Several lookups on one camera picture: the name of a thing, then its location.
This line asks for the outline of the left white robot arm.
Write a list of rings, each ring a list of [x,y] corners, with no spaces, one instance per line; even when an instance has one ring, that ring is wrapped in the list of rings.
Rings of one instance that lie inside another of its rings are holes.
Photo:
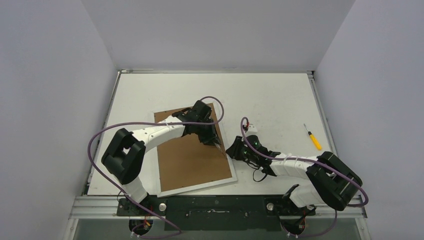
[[[145,153],[176,138],[195,134],[208,146],[220,145],[212,108],[201,100],[192,107],[174,112],[164,120],[140,130],[119,129],[105,150],[101,163],[119,182],[123,191],[132,198],[129,208],[136,215],[149,210],[149,195],[139,174]]]

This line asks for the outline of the white picture frame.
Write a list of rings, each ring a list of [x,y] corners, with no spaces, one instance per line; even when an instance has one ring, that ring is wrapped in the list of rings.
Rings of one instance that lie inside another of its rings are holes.
[[[221,124],[215,126],[224,150],[228,147]],[[215,145],[200,143],[196,134],[175,138],[155,149],[160,197],[193,193],[237,182],[233,161]]]

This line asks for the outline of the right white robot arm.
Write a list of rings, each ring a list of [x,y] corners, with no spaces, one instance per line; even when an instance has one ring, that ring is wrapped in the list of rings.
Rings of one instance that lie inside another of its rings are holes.
[[[266,176],[308,180],[306,185],[297,184],[283,199],[282,207],[290,215],[318,204],[343,211],[363,185],[361,178],[330,151],[312,157],[291,156],[268,150],[256,135],[250,135],[237,136],[225,152],[231,159],[252,165]]]

